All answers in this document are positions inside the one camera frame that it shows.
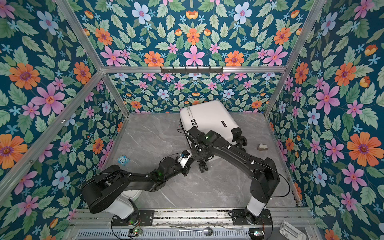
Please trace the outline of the black suitcase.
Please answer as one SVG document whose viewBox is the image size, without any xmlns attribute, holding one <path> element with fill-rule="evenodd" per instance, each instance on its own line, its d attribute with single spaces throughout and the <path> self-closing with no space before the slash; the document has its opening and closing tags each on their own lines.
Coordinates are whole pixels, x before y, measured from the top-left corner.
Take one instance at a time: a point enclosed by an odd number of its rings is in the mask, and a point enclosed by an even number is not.
<svg viewBox="0 0 384 240">
<path fill-rule="evenodd" d="M 209 131 L 220 134 L 241 150 L 248 144 L 241 128 L 220 101 L 210 101 L 181 109 L 180 126 L 185 136 L 188 130 L 196 127 L 205 134 Z"/>
</svg>

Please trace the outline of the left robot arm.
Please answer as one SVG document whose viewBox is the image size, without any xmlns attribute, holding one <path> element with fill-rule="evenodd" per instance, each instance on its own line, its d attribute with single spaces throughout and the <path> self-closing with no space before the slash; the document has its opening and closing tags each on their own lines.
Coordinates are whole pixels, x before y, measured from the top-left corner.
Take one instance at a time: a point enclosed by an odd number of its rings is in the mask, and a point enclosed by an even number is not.
<svg viewBox="0 0 384 240">
<path fill-rule="evenodd" d="M 133 200 L 121 198 L 127 191 L 155 192 L 166 185 L 171 178 L 189 173 L 194 159 L 189 150 L 177 157 L 161 160 L 157 169 L 138 174 L 125 171 L 118 165 L 112 165 L 94 175 L 81 186 L 81 193 L 92 214 L 103 211 L 111 213 L 122 220 L 138 214 Z"/>
</svg>

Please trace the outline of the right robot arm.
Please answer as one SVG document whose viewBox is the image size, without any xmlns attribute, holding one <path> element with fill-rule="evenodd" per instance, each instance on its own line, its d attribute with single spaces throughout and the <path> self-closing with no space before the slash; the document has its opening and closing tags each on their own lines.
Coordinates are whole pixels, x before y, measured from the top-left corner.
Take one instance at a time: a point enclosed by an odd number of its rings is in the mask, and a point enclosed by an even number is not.
<svg viewBox="0 0 384 240">
<path fill-rule="evenodd" d="M 219 157 L 240 169 L 252 180 L 252 197 L 246 207 L 246 216 L 260 217 L 280 183 L 275 162 L 270 158 L 263 160 L 246 153 L 214 131 L 205 134 L 193 127 L 187 131 L 186 137 L 191 142 L 192 156 L 199 163 L 201 173 L 208 170 L 206 161 L 209 158 Z"/>
</svg>

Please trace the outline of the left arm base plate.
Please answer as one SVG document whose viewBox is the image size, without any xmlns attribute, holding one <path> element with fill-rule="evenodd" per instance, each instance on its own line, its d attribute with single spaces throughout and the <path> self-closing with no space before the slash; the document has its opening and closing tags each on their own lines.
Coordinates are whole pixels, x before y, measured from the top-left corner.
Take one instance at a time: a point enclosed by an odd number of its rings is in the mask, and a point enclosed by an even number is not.
<svg viewBox="0 0 384 240">
<path fill-rule="evenodd" d="M 138 226 L 151 226 L 154 220 L 154 210 L 138 210 L 134 211 L 130 216 L 121 219 L 114 216 L 112 219 L 113 227 L 138 227 Z"/>
</svg>

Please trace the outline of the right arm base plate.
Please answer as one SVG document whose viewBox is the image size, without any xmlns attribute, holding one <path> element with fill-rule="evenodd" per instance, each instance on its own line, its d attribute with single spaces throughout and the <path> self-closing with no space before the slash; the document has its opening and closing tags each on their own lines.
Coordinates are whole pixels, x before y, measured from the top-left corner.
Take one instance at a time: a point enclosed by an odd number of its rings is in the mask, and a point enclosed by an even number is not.
<svg viewBox="0 0 384 240">
<path fill-rule="evenodd" d="M 233 225 L 235 226 L 273 225 L 271 212 L 268 209 L 263 209 L 258 216 L 251 214 L 251 212 L 249 212 L 247 209 L 233 209 L 229 211 L 228 214 L 233 221 Z"/>
</svg>

